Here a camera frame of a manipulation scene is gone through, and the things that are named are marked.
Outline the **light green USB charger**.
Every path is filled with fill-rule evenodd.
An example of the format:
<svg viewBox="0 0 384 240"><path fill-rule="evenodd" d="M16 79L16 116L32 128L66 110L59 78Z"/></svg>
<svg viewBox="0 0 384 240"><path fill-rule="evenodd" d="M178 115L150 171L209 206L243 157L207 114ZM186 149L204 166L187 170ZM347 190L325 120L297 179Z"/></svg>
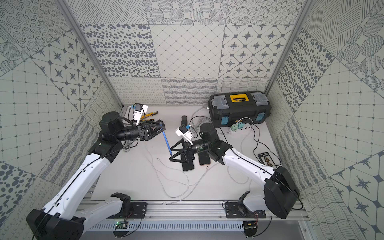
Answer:
<svg viewBox="0 0 384 240"><path fill-rule="evenodd" d="M231 126L231 130L232 131L235 131L235 130L237 130L238 129L238 124L233 124L232 126Z"/></svg>

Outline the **black phone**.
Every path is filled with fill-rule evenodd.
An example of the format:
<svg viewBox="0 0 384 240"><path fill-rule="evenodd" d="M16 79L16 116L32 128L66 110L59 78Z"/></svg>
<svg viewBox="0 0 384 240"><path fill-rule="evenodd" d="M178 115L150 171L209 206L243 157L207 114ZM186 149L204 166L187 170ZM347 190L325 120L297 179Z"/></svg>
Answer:
<svg viewBox="0 0 384 240"><path fill-rule="evenodd" d="M182 169L184 172L191 171L195 168L194 162L189 161L188 163L182 163Z"/></svg>

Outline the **white power strip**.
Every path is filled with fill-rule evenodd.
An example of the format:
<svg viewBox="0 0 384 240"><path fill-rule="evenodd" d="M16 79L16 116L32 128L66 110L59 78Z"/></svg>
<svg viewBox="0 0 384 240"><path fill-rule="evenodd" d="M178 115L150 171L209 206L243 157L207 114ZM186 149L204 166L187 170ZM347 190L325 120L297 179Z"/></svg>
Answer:
<svg viewBox="0 0 384 240"><path fill-rule="evenodd" d="M245 124L244 127L242 129L237 129L235 131L232 131L231 130L231 127L229 128L230 130L230 133L237 133L237 132L249 132L249 131L252 131L253 129L253 126L250 125L250 124Z"/></svg>

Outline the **pink case phone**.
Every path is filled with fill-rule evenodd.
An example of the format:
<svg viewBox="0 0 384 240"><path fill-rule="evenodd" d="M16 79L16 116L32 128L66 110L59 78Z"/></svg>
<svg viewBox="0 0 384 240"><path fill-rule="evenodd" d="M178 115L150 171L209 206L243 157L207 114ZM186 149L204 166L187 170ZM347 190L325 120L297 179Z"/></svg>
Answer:
<svg viewBox="0 0 384 240"><path fill-rule="evenodd" d="M198 157L199 157L199 164L201 166L209 165L211 163L211 159L208 152L198 153Z"/></svg>

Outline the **black terminal board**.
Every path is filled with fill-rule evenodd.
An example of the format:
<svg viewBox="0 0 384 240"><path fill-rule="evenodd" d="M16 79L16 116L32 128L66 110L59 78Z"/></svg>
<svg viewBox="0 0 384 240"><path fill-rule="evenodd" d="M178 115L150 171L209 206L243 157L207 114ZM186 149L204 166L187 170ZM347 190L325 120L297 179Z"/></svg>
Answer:
<svg viewBox="0 0 384 240"><path fill-rule="evenodd" d="M270 154L268 152L258 154L258 158L260 159L261 163L269 166L269 167L275 167L276 164L271 158Z"/></svg>

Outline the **black plastic toolbox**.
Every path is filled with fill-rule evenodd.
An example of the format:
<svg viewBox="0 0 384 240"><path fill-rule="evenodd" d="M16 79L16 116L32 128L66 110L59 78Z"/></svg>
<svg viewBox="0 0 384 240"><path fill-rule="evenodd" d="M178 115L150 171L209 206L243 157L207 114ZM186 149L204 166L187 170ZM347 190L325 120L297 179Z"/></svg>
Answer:
<svg viewBox="0 0 384 240"><path fill-rule="evenodd" d="M211 121L216 128L230 127L240 119L262 124L271 114L272 106L260 91L222 93L210 96L208 108Z"/></svg>

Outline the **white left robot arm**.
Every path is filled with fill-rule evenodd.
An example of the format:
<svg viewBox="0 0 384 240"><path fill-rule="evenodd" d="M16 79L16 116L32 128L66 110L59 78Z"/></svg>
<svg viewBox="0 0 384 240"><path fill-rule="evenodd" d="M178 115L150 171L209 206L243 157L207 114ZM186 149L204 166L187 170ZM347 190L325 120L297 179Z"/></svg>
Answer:
<svg viewBox="0 0 384 240"><path fill-rule="evenodd" d="M85 160L59 191L42 209L33 209L26 221L36 240L78 240L94 225L109 218L142 218L146 204L134 207L130 196L114 193L111 197L86 210L78 211L87 191L101 173L112 164L125 141L149 141L166 126L163 121L130 121L118 112L103 115L98 140Z"/></svg>

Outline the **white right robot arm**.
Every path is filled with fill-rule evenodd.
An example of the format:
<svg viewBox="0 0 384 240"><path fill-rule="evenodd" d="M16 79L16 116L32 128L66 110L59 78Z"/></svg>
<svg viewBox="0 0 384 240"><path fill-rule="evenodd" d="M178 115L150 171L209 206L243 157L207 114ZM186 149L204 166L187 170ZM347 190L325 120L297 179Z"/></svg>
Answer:
<svg viewBox="0 0 384 240"><path fill-rule="evenodd" d="M176 129L176 134L183 137L181 149L172 146L176 151L170 157L171 162L189 162L192 155L212 159L215 162L240 171L246 177L259 184L263 191L252 195L245 192L238 200L239 210L243 213L269 210L280 219L286 219L294 210L294 205L300 199L300 194L290 173L282 166L273 168L248 158L236 150L232 145L219 138L217 129L211 123L204 123L200 127L201 137L192 139L191 126L181 125Z"/></svg>

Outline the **teal USB charger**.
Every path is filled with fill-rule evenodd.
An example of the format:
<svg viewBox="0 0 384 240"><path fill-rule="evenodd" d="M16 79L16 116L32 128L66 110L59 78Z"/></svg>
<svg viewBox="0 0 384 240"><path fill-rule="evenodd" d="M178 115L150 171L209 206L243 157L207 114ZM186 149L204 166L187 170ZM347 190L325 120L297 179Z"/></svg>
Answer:
<svg viewBox="0 0 384 240"><path fill-rule="evenodd" d="M244 123L239 122L239 123L238 123L238 129L242 129L242 128L244 127L244 125L245 125Z"/></svg>

